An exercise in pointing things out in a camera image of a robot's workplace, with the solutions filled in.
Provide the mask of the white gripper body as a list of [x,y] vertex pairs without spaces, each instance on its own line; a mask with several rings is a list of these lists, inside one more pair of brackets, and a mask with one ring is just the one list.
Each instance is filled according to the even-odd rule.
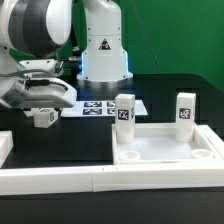
[[19,108],[70,108],[75,105],[77,91],[60,79],[63,62],[55,59],[23,60],[25,71],[25,99]]

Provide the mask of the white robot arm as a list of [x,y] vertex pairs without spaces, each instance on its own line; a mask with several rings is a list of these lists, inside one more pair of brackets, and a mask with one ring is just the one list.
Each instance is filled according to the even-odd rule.
[[[11,49],[49,58],[66,44],[74,0],[0,0],[0,106],[69,108],[77,91],[44,69],[25,68]],[[87,46],[81,54],[81,84],[114,87],[128,80],[127,52],[122,47],[121,10],[113,0],[82,0]]]

